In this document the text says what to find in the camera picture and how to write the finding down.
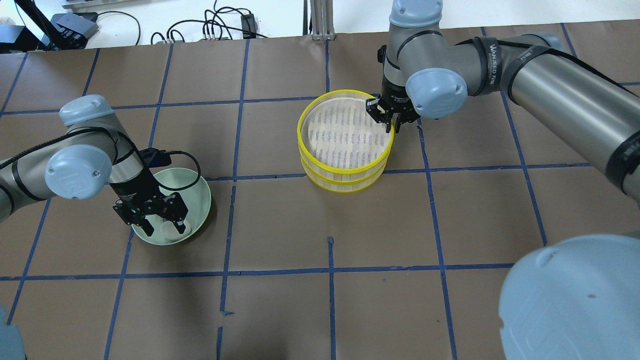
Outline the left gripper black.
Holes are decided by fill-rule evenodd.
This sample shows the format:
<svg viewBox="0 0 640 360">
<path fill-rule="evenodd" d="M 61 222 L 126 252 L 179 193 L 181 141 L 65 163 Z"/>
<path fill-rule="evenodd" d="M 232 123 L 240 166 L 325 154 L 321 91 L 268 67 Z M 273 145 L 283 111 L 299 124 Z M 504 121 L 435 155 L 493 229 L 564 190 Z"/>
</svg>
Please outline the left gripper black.
<svg viewBox="0 0 640 360">
<path fill-rule="evenodd" d="M 179 192 L 164 194 L 157 184 L 135 181 L 113 183 L 112 190 L 118 196 L 113 205 L 114 211 L 124 223 L 140 227 L 147 237 L 154 233 L 154 227 L 147 218 L 151 215 L 173 223 L 176 236 L 186 233 L 185 219 L 189 209 Z"/>
</svg>

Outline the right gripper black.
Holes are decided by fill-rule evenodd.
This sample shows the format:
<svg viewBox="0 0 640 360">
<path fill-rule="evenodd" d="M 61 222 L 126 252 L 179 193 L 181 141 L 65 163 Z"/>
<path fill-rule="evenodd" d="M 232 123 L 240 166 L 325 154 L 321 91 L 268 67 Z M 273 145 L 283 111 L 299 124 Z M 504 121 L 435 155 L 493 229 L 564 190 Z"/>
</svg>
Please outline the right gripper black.
<svg viewBox="0 0 640 360">
<path fill-rule="evenodd" d="M 382 88 L 379 96 L 365 101 L 365 111 L 375 123 L 384 124 L 386 133 L 393 132 L 395 126 L 395 134 L 402 125 L 420 117 L 405 88 Z"/>
</svg>

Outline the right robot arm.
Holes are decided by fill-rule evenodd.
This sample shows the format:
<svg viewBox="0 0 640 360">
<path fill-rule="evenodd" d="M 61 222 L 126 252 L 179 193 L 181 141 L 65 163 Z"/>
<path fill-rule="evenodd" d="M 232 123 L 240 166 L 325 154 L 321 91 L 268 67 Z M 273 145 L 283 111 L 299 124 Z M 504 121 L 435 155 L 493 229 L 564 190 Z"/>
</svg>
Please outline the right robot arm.
<svg viewBox="0 0 640 360">
<path fill-rule="evenodd" d="M 395 0 L 378 52 L 381 94 L 366 111 L 388 132 L 503 91 L 624 195 L 639 200 L 637 95 L 559 49 L 551 35 L 446 43 L 441 0 Z M 508 360 L 637 360 L 639 233 L 579 235 L 532 251 L 507 274 L 499 330 Z"/>
</svg>

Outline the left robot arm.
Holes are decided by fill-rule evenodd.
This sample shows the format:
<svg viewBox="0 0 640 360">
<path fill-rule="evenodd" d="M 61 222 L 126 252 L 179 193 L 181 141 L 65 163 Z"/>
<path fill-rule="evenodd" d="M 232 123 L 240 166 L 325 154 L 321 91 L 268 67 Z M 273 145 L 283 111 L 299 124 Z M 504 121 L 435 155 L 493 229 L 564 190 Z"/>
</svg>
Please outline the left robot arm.
<svg viewBox="0 0 640 360">
<path fill-rule="evenodd" d="M 149 216 L 188 230 L 188 207 L 178 187 L 160 183 L 154 167 L 171 164 L 172 151 L 137 148 L 115 110 L 101 95 L 76 98 L 59 111 L 65 135 L 32 146 L 1 162 L 0 210 L 6 220 L 17 210 L 54 197 L 90 199 L 110 186 L 113 209 L 128 225 L 154 234 Z"/>
</svg>

